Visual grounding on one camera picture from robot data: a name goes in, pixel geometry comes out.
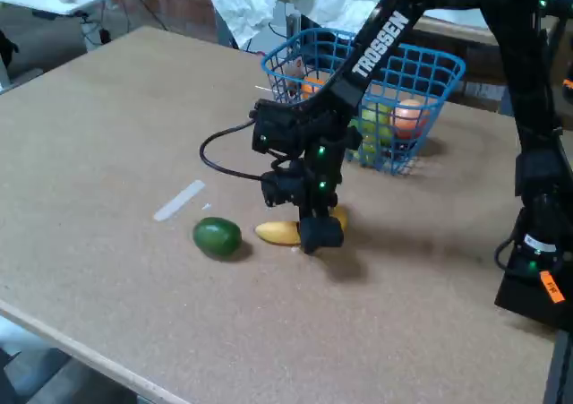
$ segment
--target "orange label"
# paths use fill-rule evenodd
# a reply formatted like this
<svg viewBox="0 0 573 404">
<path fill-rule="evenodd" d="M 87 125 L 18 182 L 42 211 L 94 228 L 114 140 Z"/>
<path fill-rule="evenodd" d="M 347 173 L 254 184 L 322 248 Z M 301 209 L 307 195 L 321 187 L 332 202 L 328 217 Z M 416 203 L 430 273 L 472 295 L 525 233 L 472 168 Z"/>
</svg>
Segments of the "orange label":
<svg viewBox="0 0 573 404">
<path fill-rule="evenodd" d="M 557 304 L 565 301 L 565 297 L 561 294 L 553 276 L 548 271 L 539 271 L 539 275 L 541 276 L 541 281 L 545 286 L 545 290 L 547 290 L 547 293 L 552 298 L 553 303 Z"/>
</svg>

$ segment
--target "white tape strip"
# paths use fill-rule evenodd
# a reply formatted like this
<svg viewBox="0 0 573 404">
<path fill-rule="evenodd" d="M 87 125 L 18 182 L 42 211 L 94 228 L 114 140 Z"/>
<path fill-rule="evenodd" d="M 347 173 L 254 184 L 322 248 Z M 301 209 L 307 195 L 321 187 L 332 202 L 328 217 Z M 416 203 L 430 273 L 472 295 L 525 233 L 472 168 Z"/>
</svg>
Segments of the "white tape strip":
<svg viewBox="0 0 573 404">
<path fill-rule="evenodd" d="M 195 180 L 185 187 L 173 200 L 161 207 L 161 209 L 153 215 L 153 219 L 157 222 L 169 219 L 173 213 L 181 209 L 181 207 L 199 193 L 203 187 L 205 187 L 205 184 L 201 180 Z"/>
</svg>

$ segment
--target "floor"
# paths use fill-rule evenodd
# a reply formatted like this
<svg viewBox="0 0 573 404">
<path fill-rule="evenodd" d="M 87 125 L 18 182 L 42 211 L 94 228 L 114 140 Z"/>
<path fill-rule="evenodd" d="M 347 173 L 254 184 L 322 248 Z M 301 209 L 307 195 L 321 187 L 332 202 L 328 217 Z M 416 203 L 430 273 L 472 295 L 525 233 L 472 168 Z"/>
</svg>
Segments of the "floor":
<svg viewBox="0 0 573 404">
<path fill-rule="evenodd" d="M 144 24 L 157 26 L 144 11 L 130 13 L 128 17 L 132 29 Z M 112 7 L 106 11 L 103 25 L 111 32 L 112 38 L 116 38 L 125 33 L 126 22 L 126 14 Z M 216 40 L 213 28 L 197 27 L 188 23 L 163 22 L 170 30 L 208 41 Z M 13 62 L 8 68 L 11 77 L 34 68 L 48 72 L 86 53 L 78 19 L 46 20 L 33 16 L 28 9 L 1 6 L 0 30 L 20 49 L 20 53 L 14 55 Z M 38 351 L 20 354 L 6 367 L 8 377 L 13 383 L 23 379 L 41 356 L 41 352 Z M 29 401 L 30 404 L 132 404 L 134 402 L 135 397 L 129 391 L 75 360 L 65 365 Z"/>
<path fill-rule="evenodd" d="M 125 14 L 111 4 L 107 5 L 104 13 L 103 26 L 111 32 L 112 38 L 117 38 L 126 33 L 128 19 L 130 30 L 141 25 L 158 27 L 144 9 Z M 20 49 L 8 68 L 10 76 L 15 77 L 34 68 L 46 72 L 84 54 L 86 48 L 80 21 L 79 18 L 64 17 L 50 21 L 35 17 L 29 9 L 11 5 L 0 7 L 0 30 Z M 211 42 L 217 40 L 214 27 L 169 20 L 163 22 L 171 31 Z"/>
</svg>

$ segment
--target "orange object in basket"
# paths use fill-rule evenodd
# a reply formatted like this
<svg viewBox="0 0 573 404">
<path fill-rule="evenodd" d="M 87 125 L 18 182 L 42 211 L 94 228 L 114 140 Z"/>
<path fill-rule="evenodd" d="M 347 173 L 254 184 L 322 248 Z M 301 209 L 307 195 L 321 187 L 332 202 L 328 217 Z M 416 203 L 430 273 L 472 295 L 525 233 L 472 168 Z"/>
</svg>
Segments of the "orange object in basket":
<svg viewBox="0 0 573 404">
<path fill-rule="evenodd" d="M 401 101 L 394 110 L 392 125 L 396 136 L 401 139 L 417 138 L 422 135 L 423 128 L 428 122 L 429 110 L 422 111 L 422 103 L 415 99 Z M 400 106 L 417 107 L 401 108 Z"/>
<path fill-rule="evenodd" d="M 308 99 L 321 89 L 319 86 L 313 86 L 309 83 L 316 83 L 322 86 L 324 80 L 310 76 L 304 77 L 304 83 L 301 83 L 301 99 Z"/>
</svg>

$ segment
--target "brick wall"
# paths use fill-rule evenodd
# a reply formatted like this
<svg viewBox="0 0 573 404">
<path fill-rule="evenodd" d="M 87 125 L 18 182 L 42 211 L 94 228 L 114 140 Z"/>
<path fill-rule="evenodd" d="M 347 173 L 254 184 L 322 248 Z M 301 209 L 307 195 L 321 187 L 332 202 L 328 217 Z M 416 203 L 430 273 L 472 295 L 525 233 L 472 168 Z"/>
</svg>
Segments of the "brick wall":
<svg viewBox="0 0 573 404">
<path fill-rule="evenodd" d="M 190 26 L 215 31 L 215 14 L 210 0 L 144 0 L 147 6 L 170 28 L 189 30 Z M 125 0 L 128 9 L 141 13 L 137 0 Z"/>
</svg>

